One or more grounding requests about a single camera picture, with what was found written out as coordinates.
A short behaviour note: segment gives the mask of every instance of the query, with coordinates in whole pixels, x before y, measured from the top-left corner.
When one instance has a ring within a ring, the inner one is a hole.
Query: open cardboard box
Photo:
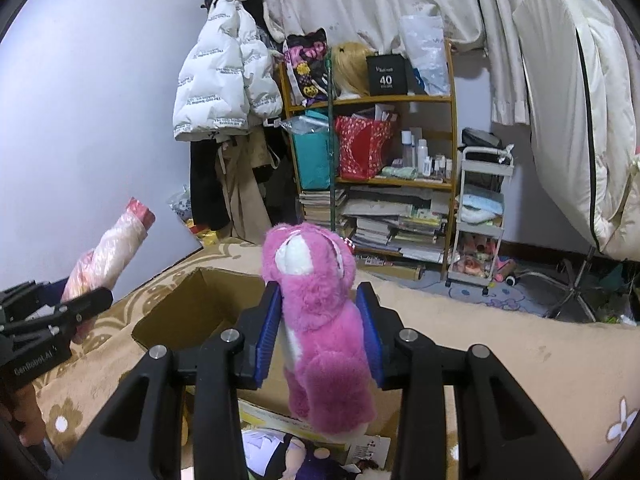
[[[201,345],[212,334],[233,326],[244,309],[258,305],[264,288],[260,276],[223,269],[197,269],[137,323],[132,337],[147,349],[158,344],[171,350]],[[283,365],[282,350],[277,341],[270,373],[262,388],[256,392],[242,390],[238,396],[271,412],[290,416],[289,389],[282,373]],[[382,392],[373,380],[371,389],[378,417],[369,426],[367,434],[391,438],[388,466],[396,444],[400,393]]]

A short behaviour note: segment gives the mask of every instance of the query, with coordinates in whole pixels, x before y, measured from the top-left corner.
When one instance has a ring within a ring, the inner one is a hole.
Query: human hand
[[[47,435],[47,430],[36,400],[36,389],[29,384],[15,393],[14,400],[14,412],[11,413],[7,407],[0,404],[0,416],[7,422],[15,419],[24,423],[24,428],[18,436],[23,446],[41,443]]]

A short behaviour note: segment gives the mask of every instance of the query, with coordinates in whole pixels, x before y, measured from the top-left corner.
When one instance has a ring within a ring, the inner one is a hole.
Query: jacket
[[[175,139],[225,140],[280,115],[271,53],[243,6],[246,1],[211,1],[207,22],[178,76]]]

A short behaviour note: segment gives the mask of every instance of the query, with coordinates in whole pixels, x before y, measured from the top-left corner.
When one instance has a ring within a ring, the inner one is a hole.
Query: black box
[[[367,56],[371,95],[406,95],[406,61],[400,54]]]

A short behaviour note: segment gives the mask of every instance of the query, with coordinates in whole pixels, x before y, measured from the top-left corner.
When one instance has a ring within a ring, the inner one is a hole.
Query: teal storage bin
[[[293,134],[298,160],[300,187],[305,190],[329,189],[329,132]],[[334,171],[338,167],[338,143],[334,144]]]

